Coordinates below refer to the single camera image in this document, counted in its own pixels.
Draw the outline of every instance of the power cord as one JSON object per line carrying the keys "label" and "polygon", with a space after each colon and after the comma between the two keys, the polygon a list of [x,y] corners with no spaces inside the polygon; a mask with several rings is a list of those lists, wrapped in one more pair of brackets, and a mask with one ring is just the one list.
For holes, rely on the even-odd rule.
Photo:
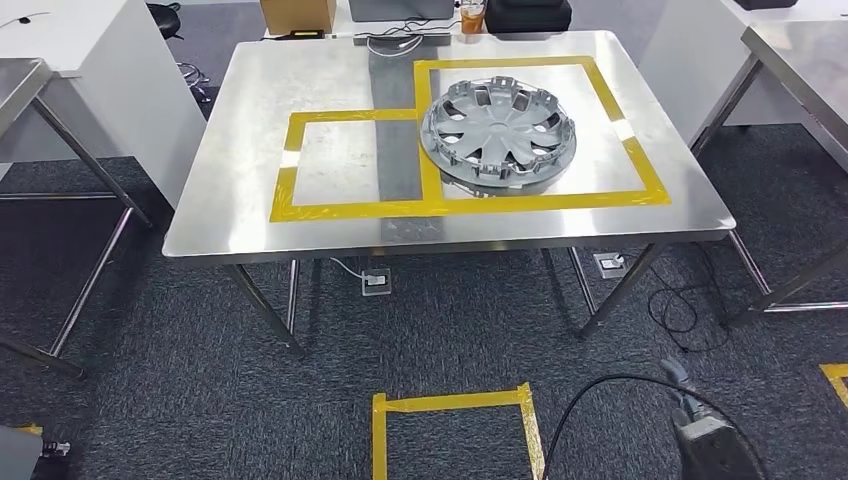
{"label": "power cord", "polygon": [[345,269],[345,271],[347,273],[349,273],[349,274],[353,275],[354,277],[364,281],[366,285],[383,285],[383,284],[386,283],[385,277],[377,276],[377,275],[360,275],[360,274],[354,272],[353,270],[351,270],[350,267],[345,265],[345,263],[343,261],[339,260],[338,258],[330,257],[330,260],[338,263],[339,266],[341,266],[343,269]]}
{"label": "power cord", "polygon": [[[699,252],[701,253],[701,262],[704,266],[708,279],[705,282],[695,283],[690,285],[683,285],[680,287],[675,287],[671,285],[659,272],[654,269],[653,266],[649,267],[650,272],[654,275],[654,277],[659,280],[659,282],[663,285],[663,288],[654,291],[651,295],[648,296],[648,316],[651,318],[655,324],[657,324],[663,331],[668,335],[669,339],[680,349],[683,353],[706,353],[717,350],[730,341],[731,333],[730,328],[724,323],[723,319],[729,317],[729,312],[727,308],[727,304],[724,301],[724,290],[719,285],[717,277],[716,277],[716,268],[713,263],[712,257],[709,252],[700,244],[694,243]],[[625,255],[627,257],[635,258],[633,255]],[[733,290],[738,290],[740,287],[731,286]],[[686,298],[685,295],[692,294],[693,292],[707,290],[713,291],[715,296],[718,298],[719,303],[719,315],[722,317],[722,321],[719,321],[717,326],[724,333],[721,340],[713,345],[707,344],[704,347],[691,347],[688,345],[684,345],[678,338],[677,335],[682,335],[686,333],[690,333],[695,328],[698,327],[698,324],[701,320],[698,315],[698,310],[691,300]],[[670,324],[670,312],[672,311],[672,306],[675,304],[684,305],[686,310],[691,312],[691,322],[684,324],[682,327],[673,327]]]}
{"label": "power cord", "polygon": [[583,397],[589,390],[591,390],[596,385],[600,385],[601,383],[610,382],[612,380],[638,380],[642,382],[654,383],[656,385],[662,385],[666,388],[670,388],[672,390],[677,390],[680,393],[684,393],[686,395],[690,395],[701,403],[707,405],[716,411],[719,415],[724,417],[724,420],[736,430],[736,433],[739,434],[739,438],[742,440],[742,443],[745,445],[745,448],[748,450],[748,453],[754,459],[754,462],[757,464],[757,469],[759,470],[760,476],[763,479],[768,478],[768,474],[766,472],[765,464],[763,463],[762,458],[760,458],[756,449],[754,449],[754,445],[748,436],[739,428],[739,426],[734,422],[726,413],[724,413],[719,407],[716,406],[715,402],[709,400],[704,395],[690,390],[685,387],[681,387],[679,385],[675,385],[670,382],[666,382],[665,380],[660,380],[657,378],[652,378],[644,375],[633,375],[633,374],[617,374],[617,375],[604,375],[603,377],[597,378],[591,382],[589,382],[586,386],[580,389],[577,392],[577,395],[571,399],[568,406],[565,408],[565,411],[560,417],[559,424],[557,424],[557,428],[554,431],[554,436],[551,439],[551,445],[548,447],[548,451],[545,454],[545,470],[542,473],[542,480],[546,480],[548,478],[548,472],[553,465],[554,454],[556,453],[556,446],[559,442],[559,438],[562,435],[562,430],[565,427],[565,422],[568,420],[569,415],[571,415],[571,411],[574,410],[575,405],[577,405],[577,401]]}
{"label": "power cord", "polygon": [[5,26],[7,26],[7,25],[11,25],[11,24],[13,24],[13,23],[15,23],[15,22],[18,22],[18,23],[20,23],[20,24],[22,24],[22,25],[26,25],[26,24],[28,24],[28,23],[32,23],[32,20],[31,20],[31,18],[30,18],[30,17],[37,17],[38,15],[49,15],[49,14],[50,14],[50,12],[36,12],[36,13],[30,13],[29,15],[24,15],[24,16],[22,16],[22,17],[16,17],[16,18],[13,18],[13,19],[11,19],[11,20],[9,20],[9,21],[7,21],[7,22],[4,22],[4,23],[0,24],[0,28],[3,28],[3,27],[5,27]]}
{"label": "power cord", "polygon": [[[436,26],[436,27],[427,27],[426,25],[430,23],[430,19],[424,19],[420,17],[409,17],[403,21],[402,27],[392,27],[383,33],[371,33],[371,32],[360,32],[357,33],[356,36],[365,36],[365,47],[368,48],[368,51],[383,58],[395,58],[402,57],[416,48],[424,41],[424,35],[422,32],[429,31],[437,31],[437,30],[450,30],[454,25],[458,24],[460,21],[456,20],[449,25],[446,26]],[[398,46],[402,48],[397,52],[393,53],[382,53],[374,49],[372,46],[372,41],[374,39],[377,40],[401,40],[406,41],[410,40],[408,43],[402,43]]]}

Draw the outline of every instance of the white cable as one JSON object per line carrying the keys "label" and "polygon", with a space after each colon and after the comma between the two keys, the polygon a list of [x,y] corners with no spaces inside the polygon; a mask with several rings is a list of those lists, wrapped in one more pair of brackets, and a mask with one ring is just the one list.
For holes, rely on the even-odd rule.
{"label": "white cable", "polygon": [[378,52],[378,51],[374,50],[374,49],[371,47],[371,38],[372,38],[371,36],[368,36],[368,37],[365,39],[365,46],[368,48],[368,51],[369,51],[369,52],[373,53],[374,55],[377,55],[378,57],[383,57],[383,58],[395,58],[395,57],[401,57],[401,56],[403,56],[403,55],[406,55],[407,53],[409,53],[409,52],[411,52],[411,51],[415,50],[416,48],[418,48],[418,45],[421,45],[421,42],[423,42],[423,41],[424,41],[424,36],[423,36],[423,35],[418,35],[418,36],[416,36],[416,37],[415,37],[415,39],[414,39],[414,40],[412,40],[412,42],[410,42],[410,43],[412,43],[412,46],[411,46],[411,47],[407,48],[406,50],[401,50],[401,51],[399,51],[399,52],[395,52],[395,53],[388,53],[388,54],[387,54],[387,53],[380,53],[380,52]]}
{"label": "white cable", "polygon": [[338,258],[336,258],[336,257],[330,257],[330,260],[332,260],[332,261],[334,261],[334,262],[338,263],[339,265],[341,265],[341,267],[342,267],[342,268],[344,268],[344,269],[347,271],[347,273],[349,273],[349,274],[353,275],[354,277],[356,277],[356,278],[358,278],[358,279],[360,279],[360,280],[365,280],[365,277],[363,277],[362,275],[360,275],[360,274],[358,274],[358,273],[354,272],[353,270],[351,270],[350,268],[348,268],[348,266],[347,266],[347,265],[345,265],[345,264],[344,264],[344,262],[343,262],[343,261],[341,261],[341,260],[339,260]]}

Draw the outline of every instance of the white desk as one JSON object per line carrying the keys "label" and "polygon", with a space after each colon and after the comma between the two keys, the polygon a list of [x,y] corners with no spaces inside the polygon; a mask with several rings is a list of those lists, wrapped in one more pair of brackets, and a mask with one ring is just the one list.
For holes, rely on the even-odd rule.
{"label": "white desk", "polygon": [[[710,114],[723,105],[728,88],[742,71],[750,51],[741,41],[748,25],[765,21],[836,20],[848,13],[842,0],[798,0],[791,8],[745,11],[733,0],[672,0],[666,4],[639,64],[683,139],[696,140]],[[763,72],[728,118],[727,125],[803,123],[842,160],[827,133],[803,110],[780,82]]]}
{"label": "white desk", "polygon": [[[135,157],[176,207],[206,122],[140,0],[3,0],[0,58],[40,57],[45,102],[98,158]],[[8,163],[76,158],[33,111],[0,139]]]}
{"label": "white desk", "polygon": [[[454,22],[460,20],[459,17],[459,9],[455,8],[453,11],[453,18],[449,20],[431,20],[427,23],[426,27],[448,27]],[[370,32],[370,33],[383,33],[386,30],[394,27],[402,27],[403,21],[399,22],[354,22],[353,18],[350,16],[350,2],[349,0],[337,0],[336,1],[336,16],[333,19],[333,37],[346,37],[357,35],[360,33]],[[452,33],[457,33],[461,31],[461,27],[459,23],[450,27],[450,31]],[[265,37],[268,37],[268,29],[265,29]]]}

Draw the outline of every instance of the cardboard box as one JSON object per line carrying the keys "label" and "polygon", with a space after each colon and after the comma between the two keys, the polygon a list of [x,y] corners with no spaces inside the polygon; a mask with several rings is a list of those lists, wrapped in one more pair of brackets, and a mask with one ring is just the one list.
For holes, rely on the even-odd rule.
{"label": "cardboard box", "polygon": [[336,0],[259,0],[271,35],[288,35],[292,30],[333,31]]}

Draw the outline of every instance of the metal stand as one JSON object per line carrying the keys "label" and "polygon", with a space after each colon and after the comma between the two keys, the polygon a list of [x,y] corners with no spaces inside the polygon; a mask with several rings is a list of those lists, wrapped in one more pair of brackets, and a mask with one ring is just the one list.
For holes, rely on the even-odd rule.
{"label": "metal stand", "polygon": [[600,307],[596,307],[595,299],[592,297],[592,292],[589,289],[589,283],[586,281],[586,275],[583,272],[583,267],[580,265],[580,258],[577,256],[577,250],[574,247],[569,249],[571,263],[574,266],[574,273],[577,275],[577,280],[580,282],[580,289],[583,291],[583,297],[586,299],[586,306],[589,309],[589,321],[580,329],[578,335],[582,338],[588,337],[594,332],[598,326],[606,320],[612,310],[624,300],[624,297],[633,290],[633,286],[642,277],[645,271],[651,266],[654,260],[660,256],[663,245],[658,243],[649,244],[645,250],[630,267],[627,275],[618,282],[612,293],[601,303]]}
{"label": "metal stand", "polygon": [[306,356],[306,351],[297,343],[297,340],[294,339],[292,335],[294,328],[294,315],[295,315],[295,302],[296,302],[296,292],[297,292],[297,273],[299,270],[299,261],[292,260],[291,263],[291,281],[289,282],[289,301],[288,301],[288,315],[287,322],[283,323],[283,319],[277,315],[277,312],[274,311],[274,307],[265,299],[265,296],[262,295],[262,292],[253,283],[253,279],[250,278],[250,275],[247,273],[247,270],[244,269],[243,265],[225,265],[224,269],[233,278],[233,280],[238,285],[239,289],[247,295],[250,303],[259,310],[259,313],[262,315],[262,318],[268,322],[268,325],[271,327],[271,330],[283,341],[283,344],[288,349],[289,353],[295,355],[297,357]]}
{"label": "metal stand", "polygon": [[[756,79],[757,74],[762,68],[763,63],[754,55],[748,58],[739,76],[734,81],[733,88],[730,89],[727,98],[724,100],[723,106],[714,114],[709,125],[707,125],[692,145],[692,153],[695,157],[698,157],[706,145],[713,139],[719,128],[724,125],[724,122],[730,116],[731,112],[733,112],[733,109],[736,108],[736,105],[745,95],[745,92],[754,82],[754,79]],[[776,289],[772,289],[736,230],[730,232],[730,240],[733,242],[733,246],[736,248],[739,257],[742,259],[742,263],[745,264],[745,268],[763,295],[748,307],[747,311],[741,315],[741,318],[749,318],[752,314],[759,312],[805,312],[848,308],[848,302],[780,303],[790,295],[803,289],[816,278],[830,272],[837,266],[840,266],[843,261],[848,260],[848,241],[840,243],[836,248],[813,262],[812,265],[801,270],[792,280]]]}
{"label": "metal stand", "polygon": [[179,67],[180,73],[183,75],[183,80],[185,80],[189,90],[194,94],[195,100],[200,103],[209,103],[212,101],[209,95],[206,94],[206,90],[201,86],[201,84],[209,83],[209,77],[204,75],[196,65],[191,63],[177,62],[177,67]]}
{"label": "metal stand", "polygon": [[75,193],[25,193],[25,194],[0,194],[0,201],[26,201],[26,200],[91,200],[91,199],[105,199],[105,198],[117,198],[119,199],[126,208],[124,208],[124,212],[121,215],[118,223],[115,225],[114,230],[112,231],[112,235],[109,237],[109,241],[106,243],[106,246],[100,252],[100,257],[97,259],[97,263],[94,266],[94,269],[88,276],[88,279],[85,281],[85,285],[83,285],[82,291],[74,302],[73,308],[71,308],[71,312],[68,314],[68,317],[65,319],[65,323],[62,325],[61,330],[59,331],[59,335],[53,341],[53,345],[50,347],[50,351],[46,352],[39,348],[33,347],[25,342],[19,341],[17,339],[13,339],[10,337],[0,336],[0,346],[5,347],[13,352],[16,352],[25,357],[31,358],[40,362],[43,365],[48,367],[55,368],[56,370],[68,374],[74,378],[84,378],[85,371],[77,365],[74,365],[71,362],[63,360],[60,357],[62,354],[62,349],[65,346],[65,343],[68,340],[68,337],[71,334],[74,326],[79,319],[80,314],[82,313],[82,309],[85,307],[85,304],[88,302],[88,298],[91,296],[91,292],[94,290],[94,286],[97,284],[97,280],[100,278],[100,275],[103,273],[103,269],[106,266],[106,263],[109,261],[109,257],[112,254],[112,251],[115,249],[115,246],[118,244],[118,239],[121,237],[121,233],[123,233],[124,228],[127,226],[129,222],[130,216],[135,214],[142,222],[145,223],[148,227],[152,227],[153,224],[144,214],[144,212],[138,207],[138,205],[130,198],[130,196],[118,185],[118,182],[109,175],[106,170],[103,169],[102,166],[97,162],[93,155],[91,155],[74,137],[74,135],[68,130],[68,128],[59,120],[56,114],[39,98],[33,98],[31,105],[35,108],[35,110],[41,115],[41,117],[47,121],[47,123],[53,128],[53,130],[59,134],[59,137],[71,147],[71,150],[76,153],[79,158],[85,163],[91,171],[99,178],[109,190],[112,191],[109,193],[83,193],[83,194],[75,194]]}

